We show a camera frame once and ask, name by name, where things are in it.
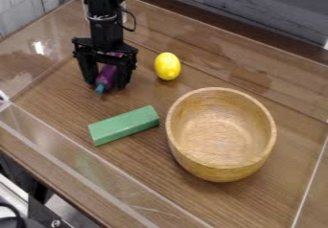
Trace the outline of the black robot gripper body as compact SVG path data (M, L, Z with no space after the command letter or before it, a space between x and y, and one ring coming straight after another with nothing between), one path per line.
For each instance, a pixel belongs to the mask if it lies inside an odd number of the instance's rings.
M124 42L123 31L132 31L123 24L119 14L87 15L89 37L75 37L73 56L92 56L96 63L119 66L127 61L136 65L138 49Z

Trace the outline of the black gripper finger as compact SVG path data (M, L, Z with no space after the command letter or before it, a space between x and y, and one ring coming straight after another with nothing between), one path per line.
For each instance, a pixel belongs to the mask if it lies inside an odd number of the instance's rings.
M119 90L123 90L127 83L130 82L134 68L135 68L135 65L131 61L127 61L117 66L116 88Z
M83 79L88 85L95 84L96 76L99 74L97 63L92 56L77 56L77 65Z

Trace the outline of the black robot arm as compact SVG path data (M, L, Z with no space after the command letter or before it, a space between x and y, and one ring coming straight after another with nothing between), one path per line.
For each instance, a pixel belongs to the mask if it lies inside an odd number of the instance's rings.
M134 14L123 7L124 0L83 0L87 8L89 37L73 37L73 57L85 83L97 94L123 89L136 67L138 49L124 42L124 14Z

